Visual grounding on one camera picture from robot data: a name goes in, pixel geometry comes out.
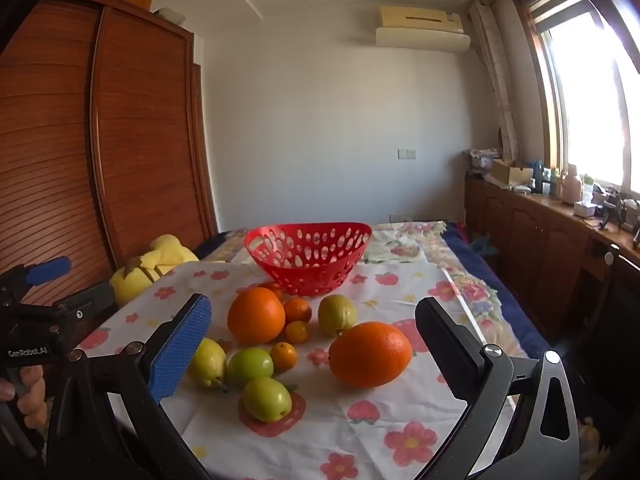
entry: yellow plush toy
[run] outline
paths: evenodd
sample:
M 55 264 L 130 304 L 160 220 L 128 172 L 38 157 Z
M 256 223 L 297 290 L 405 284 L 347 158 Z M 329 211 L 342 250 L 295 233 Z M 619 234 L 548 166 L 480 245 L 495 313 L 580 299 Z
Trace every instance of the yellow plush toy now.
M 125 306 L 175 266 L 198 261 L 196 255 L 173 235 L 156 238 L 151 242 L 151 249 L 142 256 L 130 258 L 109 280 L 119 307 Z

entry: red perforated bowl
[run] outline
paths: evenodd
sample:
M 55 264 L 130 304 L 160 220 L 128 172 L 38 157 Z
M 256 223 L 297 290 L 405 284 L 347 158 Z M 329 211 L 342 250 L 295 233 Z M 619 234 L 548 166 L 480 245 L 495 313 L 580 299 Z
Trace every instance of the red perforated bowl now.
M 281 224 L 254 229 L 244 245 L 289 294 L 318 296 L 342 285 L 370 236 L 371 227 L 354 222 Z

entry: human hand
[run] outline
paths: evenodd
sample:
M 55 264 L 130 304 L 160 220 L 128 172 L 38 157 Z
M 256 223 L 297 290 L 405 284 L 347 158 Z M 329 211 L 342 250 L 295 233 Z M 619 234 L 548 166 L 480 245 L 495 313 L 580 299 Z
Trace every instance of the human hand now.
M 35 430 L 47 422 L 47 405 L 44 403 L 44 379 L 42 366 L 20 368 L 20 380 L 29 391 L 18 399 L 18 409 L 24 415 L 24 425 Z M 14 386 L 0 379 L 0 401 L 8 402 L 15 397 Z

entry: curtain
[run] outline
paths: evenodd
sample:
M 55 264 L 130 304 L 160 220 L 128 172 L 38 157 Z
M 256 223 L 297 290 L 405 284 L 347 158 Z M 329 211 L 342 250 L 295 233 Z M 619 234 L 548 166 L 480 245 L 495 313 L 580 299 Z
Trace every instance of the curtain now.
M 502 158 L 520 160 L 520 141 L 511 113 L 509 67 L 504 54 L 504 45 L 489 5 L 478 0 L 469 9 L 471 22 L 482 51 L 482 57 L 489 69 L 491 83 L 494 85 L 495 101 L 500 119 L 502 136 Z

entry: wall-mounted air conditioner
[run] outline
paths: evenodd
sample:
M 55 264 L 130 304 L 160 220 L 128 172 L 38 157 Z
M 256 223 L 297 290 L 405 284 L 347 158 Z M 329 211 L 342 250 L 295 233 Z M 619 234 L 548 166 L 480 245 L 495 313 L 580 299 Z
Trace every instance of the wall-mounted air conditioner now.
M 458 54 L 471 39 L 460 16 L 443 10 L 381 6 L 382 26 L 376 30 L 376 46 L 399 46 Z

